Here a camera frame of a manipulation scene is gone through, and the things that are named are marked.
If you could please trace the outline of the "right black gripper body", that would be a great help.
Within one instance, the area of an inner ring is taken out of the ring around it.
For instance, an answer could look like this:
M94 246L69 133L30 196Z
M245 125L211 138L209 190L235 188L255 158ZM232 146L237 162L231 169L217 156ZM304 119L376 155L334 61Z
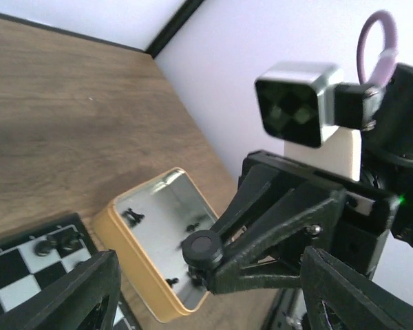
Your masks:
M346 201L330 253L363 275L375 273L399 210L398 196L267 151L252 152L244 158L240 184L258 164L286 170L282 182L290 187L293 186L293 175L319 177L343 185Z

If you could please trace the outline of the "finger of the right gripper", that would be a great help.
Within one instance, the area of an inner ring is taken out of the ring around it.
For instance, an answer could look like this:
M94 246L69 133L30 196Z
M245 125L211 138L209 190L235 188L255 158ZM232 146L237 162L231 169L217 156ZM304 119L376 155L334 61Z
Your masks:
M240 214L249 225L224 248L221 263L206 273L214 294L259 288L300 287L308 246L329 250L345 202L344 189L296 188L267 208Z
M282 179L278 169L263 164L253 166L228 208L211 227L211 247L223 248L238 226L246 224L250 228L235 246L247 248L255 244L262 237L262 226L268 223L268 210L294 189Z

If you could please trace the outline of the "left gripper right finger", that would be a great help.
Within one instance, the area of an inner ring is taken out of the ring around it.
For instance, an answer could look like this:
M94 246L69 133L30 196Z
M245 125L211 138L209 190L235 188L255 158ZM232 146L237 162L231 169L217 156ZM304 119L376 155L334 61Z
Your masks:
M324 250L305 249L301 286L312 329L413 329L413 306Z

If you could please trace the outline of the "black chess piece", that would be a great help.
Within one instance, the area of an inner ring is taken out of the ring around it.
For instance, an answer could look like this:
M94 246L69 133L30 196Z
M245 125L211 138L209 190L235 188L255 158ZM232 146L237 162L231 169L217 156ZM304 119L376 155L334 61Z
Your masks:
M223 243L212 230L198 230L182 242L182 256L194 268L208 270L217 267L223 258Z
M34 253L37 256L47 256L53 249L56 249L57 240L52 236L47 236L34 246Z
M69 232L61 239L61 249L66 252L76 251L81 249L81 239L83 234L81 232Z

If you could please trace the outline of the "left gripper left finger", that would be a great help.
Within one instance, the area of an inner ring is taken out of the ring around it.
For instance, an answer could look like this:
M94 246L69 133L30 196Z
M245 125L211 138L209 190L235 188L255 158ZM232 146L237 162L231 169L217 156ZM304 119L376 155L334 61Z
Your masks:
M119 296L117 254L98 252L0 316L0 329L112 329Z

